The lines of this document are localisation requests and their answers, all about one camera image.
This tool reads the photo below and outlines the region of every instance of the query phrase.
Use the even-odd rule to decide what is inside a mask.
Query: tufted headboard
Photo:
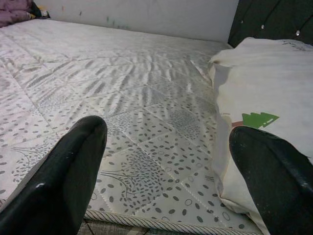
[[[313,0],[239,0],[228,38],[295,39],[313,45]]]

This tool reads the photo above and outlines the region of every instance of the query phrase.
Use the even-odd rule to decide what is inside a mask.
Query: mattress
[[[0,199],[77,120],[98,115],[108,142],[88,209],[258,232],[220,202],[210,166],[207,62],[225,48],[51,20],[1,28]]]

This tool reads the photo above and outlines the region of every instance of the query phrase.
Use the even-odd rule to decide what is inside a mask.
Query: pillowcase
[[[210,65],[218,109],[212,168],[220,199],[269,234],[231,157],[229,134],[240,125],[270,132],[313,163],[313,47],[294,40],[246,38],[212,57]]]

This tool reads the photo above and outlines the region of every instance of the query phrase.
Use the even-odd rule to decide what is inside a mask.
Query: patterned mattress cover
[[[221,204],[207,62],[227,45],[33,20],[0,29],[0,198],[81,117],[108,143],[89,209],[258,231]]]

